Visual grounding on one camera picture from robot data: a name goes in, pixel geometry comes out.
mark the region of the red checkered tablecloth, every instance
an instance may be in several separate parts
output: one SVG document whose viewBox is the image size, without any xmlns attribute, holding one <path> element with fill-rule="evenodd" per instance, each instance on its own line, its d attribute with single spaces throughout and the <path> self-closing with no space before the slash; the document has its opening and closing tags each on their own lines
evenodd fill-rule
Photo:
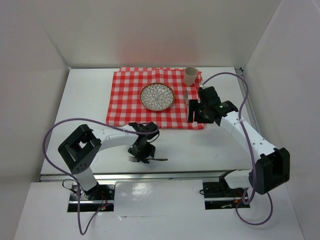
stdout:
<svg viewBox="0 0 320 240">
<path fill-rule="evenodd" d="M 197 89 L 202 82 L 198 72 L 195 84 L 183 83 L 184 69 L 123 67 L 114 72 L 106 123 L 124 126 L 130 122 L 154 122 L 162 129 L 203 129 L 204 124 L 187 122 L 185 91 L 189 99 L 198 99 Z M 174 103 L 164 111 L 151 111 L 139 99 L 142 88 L 150 83 L 169 85 L 175 94 Z"/>
</svg>

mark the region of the white tabletop surface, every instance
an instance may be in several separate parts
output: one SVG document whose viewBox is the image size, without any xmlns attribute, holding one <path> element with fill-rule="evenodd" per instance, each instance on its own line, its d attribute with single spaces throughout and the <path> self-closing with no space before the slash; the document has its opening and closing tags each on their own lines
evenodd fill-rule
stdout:
<svg viewBox="0 0 320 240">
<path fill-rule="evenodd" d="M 235 73 L 233 67 L 199 67 L 203 80 L 220 72 Z M 113 74 L 117 68 L 71 69 L 61 99 L 56 121 L 69 118 L 89 118 L 106 122 Z M 206 86 L 214 86 L 222 102 L 231 101 L 237 107 L 243 95 L 236 77 L 220 75 Z M 246 107 L 243 117 L 250 122 Z M 60 168 L 69 171 L 60 154 L 58 146 L 79 125 L 87 124 L 92 129 L 103 126 L 82 121 L 64 123 L 51 135 L 47 153 Z M 150 164 L 130 162 L 129 146 L 106 149 L 96 156 L 91 164 L 94 173 L 156 173 L 188 171 L 222 171 L 250 169 L 251 160 L 232 136 L 215 123 L 203 130 L 165 129 L 153 143 L 155 156 L 168 158 L 166 162 L 152 161 Z M 44 161 L 41 174 L 60 174 L 58 170 Z"/>
<path fill-rule="evenodd" d="M 61 182 L 32 183 L 15 240 L 303 240 L 283 184 L 270 192 L 273 215 L 261 226 L 240 221 L 235 209 L 205 210 L 201 180 L 121 182 L 115 187 L 114 211 L 94 218 L 85 236 L 77 214 L 67 212 L 70 191 Z M 266 195 L 255 195 L 251 208 L 239 210 L 247 221 L 269 214 Z M 84 230 L 92 212 L 82 212 Z"/>
</svg>

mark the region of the fork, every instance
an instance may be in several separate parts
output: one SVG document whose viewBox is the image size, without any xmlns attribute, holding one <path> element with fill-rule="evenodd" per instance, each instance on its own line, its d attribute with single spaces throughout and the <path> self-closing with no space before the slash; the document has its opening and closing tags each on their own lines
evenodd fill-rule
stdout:
<svg viewBox="0 0 320 240">
<path fill-rule="evenodd" d="M 155 161 L 168 161 L 168 158 L 145 158 L 144 160 L 155 160 Z M 135 156 L 129 156 L 129 161 L 139 162 L 138 158 Z"/>
</svg>

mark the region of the ceramic plate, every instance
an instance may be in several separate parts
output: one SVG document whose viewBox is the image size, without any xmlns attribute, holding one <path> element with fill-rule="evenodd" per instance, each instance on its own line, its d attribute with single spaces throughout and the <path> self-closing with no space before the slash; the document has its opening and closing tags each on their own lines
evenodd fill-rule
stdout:
<svg viewBox="0 0 320 240">
<path fill-rule="evenodd" d="M 143 106 L 152 111 L 162 111 L 171 106 L 175 100 L 175 93 L 171 87 L 163 83 L 151 83 L 140 92 Z"/>
</svg>

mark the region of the purple cable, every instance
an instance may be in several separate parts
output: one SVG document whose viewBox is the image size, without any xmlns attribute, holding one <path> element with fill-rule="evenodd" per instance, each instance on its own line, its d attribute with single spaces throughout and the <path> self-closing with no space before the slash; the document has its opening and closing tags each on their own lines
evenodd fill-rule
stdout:
<svg viewBox="0 0 320 240">
<path fill-rule="evenodd" d="M 241 119 L 241 113 L 242 113 L 242 109 L 248 99 L 248 96 L 249 96 L 249 86 L 248 86 L 248 83 L 247 81 L 240 75 L 238 74 L 235 74 L 235 73 L 232 73 L 232 72 L 220 72 L 220 73 L 217 73 L 211 77 L 209 77 L 206 81 L 204 81 L 204 83 L 202 83 L 202 85 L 205 85 L 209 80 L 213 79 L 214 77 L 217 77 L 219 75 L 232 75 L 232 76 L 235 76 L 237 77 L 238 79 L 240 79 L 244 85 L 245 85 L 245 95 L 244 95 L 244 98 L 243 98 L 243 101 L 240 105 L 240 108 L 239 108 L 239 112 L 238 112 L 238 118 L 239 120 Z M 255 157 L 254 157 L 254 151 L 252 149 L 252 146 L 251 146 L 251 142 L 250 142 L 250 138 L 249 138 L 249 135 L 248 135 L 248 132 L 246 130 L 246 127 L 245 125 L 243 124 L 242 121 L 240 121 L 240 124 L 241 124 L 241 127 L 242 127 L 242 130 L 244 132 L 244 136 L 245 136 L 245 139 L 246 139 L 246 142 L 248 144 L 248 148 L 249 148 L 249 152 L 250 152 L 250 157 L 251 157 L 251 163 L 252 163 L 252 172 L 253 172 L 253 186 L 252 186 L 252 194 L 250 196 L 250 198 L 248 199 L 248 201 L 246 201 L 245 197 L 246 197 L 246 194 L 248 192 L 248 188 L 246 188 L 244 190 L 244 193 L 243 193 L 243 196 L 242 196 L 242 201 L 239 202 L 236 207 L 235 207 L 235 211 L 236 211 L 236 214 L 238 215 L 238 217 L 243 221 L 245 222 L 246 224 L 249 224 L 249 225 L 253 225 L 253 226 L 258 226 L 258 225 L 262 225 L 262 224 L 265 224 L 266 222 L 269 221 L 269 219 L 271 218 L 272 216 L 272 213 L 273 213 L 273 210 L 274 210 L 274 206 L 273 206 L 273 203 L 272 203 L 272 199 L 271 199 L 271 196 L 270 194 L 267 192 L 266 194 L 268 195 L 269 197 L 269 200 L 270 200 L 270 206 L 271 206 L 271 209 L 270 209 L 270 214 L 269 216 L 266 218 L 266 220 L 262 221 L 262 222 L 258 222 L 258 223 L 252 223 L 252 222 L 249 222 L 249 221 L 246 221 L 244 220 L 239 212 L 238 212 L 238 207 L 239 207 L 239 204 L 240 203 L 243 203 L 244 205 L 249 205 L 254 197 L 255 197 L 255 194 L 256 194 L 256 190 L 257 190 L 257 170 L 256 170 L 256 162 L 255 162 Z"/>
<path fill-rule="evenodd" d="M 62 168 L 56 166 L 48 157 L 47 155 L 47 152 L 46 152 L 46 141 L 47 141 L 47 138 L 49 136 L 49 134 L 52 132 L 52 130 L 59 126 L 60 124 L 63 124 L 63 123 L 67 123 L 67 122 L 72 122 L 72 121 L 86 121 L 86 122 L 91 122 L 91 123 L 94 123 L 94 124 L 99 124 L 99 125 L 102 125 L 102 126 L 105 126 L 105 127 L 108 127 L 108 128 L 112 128 L 112 129 L 115 129 L 115 130 L 119 130 L 121 132 L 126 132 L 126 133 L 129 133 L 129 134 L 138 134 L 138 135 L 150 135 L 150 134 L 155 134 L 156 132 L 159 131 L 159 127 L 152 131 L 152 132 L 139 132 L 139 131 L 129 131 L 129 130 L 124 130 L 120 127 L 116 127 L 116 126 L 111 126 L 109 124 L 106 124 L 106 123 L 103 123 L 103 122 L 100 122 L 100 121 L 96 121 L 96 120 L 92 120 L 92 119 L 88 119 L 88 118 L 81 118 L 81 117 L 77 117 L 77 118 L 69 118 L 69 119 L 65 119 L 65 120 L 62 120 L 62 121 L 59 121 L 57 122 L 56 124 L 54 124 L 47 132 L 46 134 L 44 135 L 43 137 L 43 141 L 42 141 L 42 153 L 43 153 L 43 156 L 45 158 L 45 160 L 47 160 L 47 162 L 52 166 L 54 167 L 55 169 L 59 170 L 60 172 L 64 173 L 65 175 L 68 175 L 69 177 L 73 178 L 77 184 L 77 191 L 76 191 L 76 195 L 77 195 L 77 198 L 78 198 L 78 203 L 77 203 L 77 218 L 78 218 L 78 227 L 79 227 L 79 232 L 81 235 L 85 235 L 88 228 L 89 228 L 89 225 L 91 223 L 91 221 L 94 219 L 94 217 L 97 215 L 98 212 L 101 211 L 101 209 L 103 209 L 104 207 L 110 205 L 111 203 L 107 203 L 106 205 L 102 206 L 102 207 L 99 207 L 97 209 L 97 211 L 92 215 L 92 217 L 90 218 L 84 232 L 82 232 L 82 228 L 81 228 L 81 221 L 80 221 L 80 197 L 81 197 L 81 186 L 78 182 L 78 179 L 73 176 L 71 173 L 63 170 Z"/>
</svg>

